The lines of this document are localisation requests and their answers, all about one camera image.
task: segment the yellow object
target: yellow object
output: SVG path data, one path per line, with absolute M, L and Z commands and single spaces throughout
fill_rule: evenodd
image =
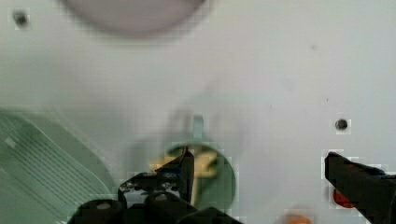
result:
M 214 151 L 199 152 L 194 155 L 194 183 L 192 185 L 191 205 L 195 205 L 198 194 L 199 178 L 210 178 L 217 174 L 215 167 L 210 167 L 210 164 L 216 160 L 218 154 Z M 163 158 L 149 163 L 149 169 L 155 171 L 163 167 L 169 161 L 176 157 L 164 156 Z
M 292 217 L 288 224 L 312 224 L 312 222 L 306 217 Z

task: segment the orange object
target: orange object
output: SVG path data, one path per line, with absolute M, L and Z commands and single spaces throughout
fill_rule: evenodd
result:
M 312 222 L 306 217 L 292 217 L 288 224 L 312 224 Z
M 345 208 L 353 208 L 353 203 L 351 203 L 344 195 L 342 195 L 340 192 L 338 192 L 336 189 L 332 193 L 332 198 L 334 201 Z

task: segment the black screw hole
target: black screw hole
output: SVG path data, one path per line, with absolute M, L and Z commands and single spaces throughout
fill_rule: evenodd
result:
M 28 16 L 27 16 L 26 12 L 24 12 L 24 11 L 21 11 L 21 10 L 14 11 L 14 13 L 12 14 L 12 17 L 13 17 L 15 23 L 20 27 L 25 27 L 29 23 Z
M 347 121 L 345 119 L 339 119 L 335 122 L 335 128 L 343 131 L 347 128 Z
M 212 218 L 212 224 L 221 224 L 222 220 L 219 217 Z

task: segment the red button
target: red button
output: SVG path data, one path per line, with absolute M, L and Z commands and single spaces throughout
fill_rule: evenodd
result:
M 338 192 L 336 189 L 332 193 L 332 198 L 340 206 L 343 206 L 345 208 L 353 208 L 354 207 L 353 204 L 344 195 L 342 195 L 340 192 Z

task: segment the translucent green tray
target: translucent green tray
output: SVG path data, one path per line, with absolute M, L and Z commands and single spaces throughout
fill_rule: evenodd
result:
M 111 186 L 106 167 L 65 129 L 0 110 L 0 223 L 65 223 L 80 204 L 112 198 Z

